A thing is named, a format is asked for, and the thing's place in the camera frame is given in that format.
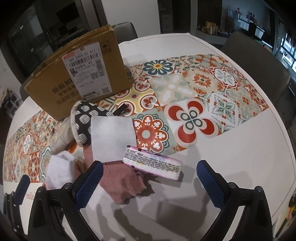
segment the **white paper towel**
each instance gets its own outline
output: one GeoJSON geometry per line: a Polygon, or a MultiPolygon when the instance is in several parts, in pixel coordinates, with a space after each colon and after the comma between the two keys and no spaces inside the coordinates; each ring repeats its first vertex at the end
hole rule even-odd
{"type": "Polygon", "coordinates": [[[121,161],[127,145],[137,146],[131,118],[122,116],[91,118],[91,147],[94,160],[121,161]]]}
{"type": "Polygon", "coordinates": [[[52,156],[46,170],[46,189],[60,189],[65,183],[73,183],[74,165],[74,156],[67,151],[52,156]]]}

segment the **patterned tablecloth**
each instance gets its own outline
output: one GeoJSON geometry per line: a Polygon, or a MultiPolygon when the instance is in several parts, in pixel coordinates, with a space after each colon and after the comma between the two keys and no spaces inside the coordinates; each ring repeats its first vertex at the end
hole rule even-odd
{"type": "MultiPolygon", "coordinates": [[[[139,148],[170,155],[194,146],[200,136],[213,138],[268,108],[250,82],[227,60],[215,55],[181,56],[129,67],[132,88],[99,101],[114,111],[125,103],[139,148]]],[[[8,140],[3,180],[45,180],[49,139],[60,125],[38,112],[8,140]]]]}

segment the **chair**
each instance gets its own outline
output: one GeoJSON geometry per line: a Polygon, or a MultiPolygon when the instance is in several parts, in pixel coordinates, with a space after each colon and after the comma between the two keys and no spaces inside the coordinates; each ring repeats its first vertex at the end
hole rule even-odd
{"type": "Polygon", "coordinates": [[[135,27],[130,22],[119,23],[119,24],[113,25],[112,28],[114,28],[114,32],[115,32],[115,36],[118,44],[124,41],[130,41],[138,38],[135,27]]]}
{"type": "Polygon", "coordinates": [[[28,83],[29,79],[30,79],[30,76],[25,80],[24,83],[22,83],[20,87],[20,97],[22,98],[23,101],[25,101],[25,99],[29,97],[29,94],[25,91],[25,86],[28,83]]]}
{"type": "Polygon", "coordinates": [[[221,51],[256,81],[273,104],[278,102],[290,75],[270,52],[240,32],[234,32],[221,51]]]}

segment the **glass door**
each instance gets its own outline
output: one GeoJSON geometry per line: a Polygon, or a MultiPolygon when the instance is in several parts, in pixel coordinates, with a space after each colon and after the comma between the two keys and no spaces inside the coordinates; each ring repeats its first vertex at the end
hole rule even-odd
{"type": "Polygon", "coordinates": [[[31,74],[45,58],[53,53],[35,10],[31,5],[8,33],[8,40],[26,72],[31,74]]]}
{"type": "Polygon", "coordinates": [[[41,27],[54,50],[90,30],[80,1],[37,0],[35,7],[41,27]]]}
{"type": "Polygon", "coordinates": [[[11,28],[11,55],[27,78],[49,55],[90,31],[80,0],[37,0],[11,28]]]}

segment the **black and white fabric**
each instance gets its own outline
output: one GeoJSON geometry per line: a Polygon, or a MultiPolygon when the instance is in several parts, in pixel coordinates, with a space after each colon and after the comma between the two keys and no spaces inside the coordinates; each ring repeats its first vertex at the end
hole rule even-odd
{"type": "Polygon", "coordinates": [[[114,116],[110,111],[92,103],[78,101],[72,107],[70,118],[73,136],[80,147],[86,147],[91,143],[91,117],[114,116]]]}

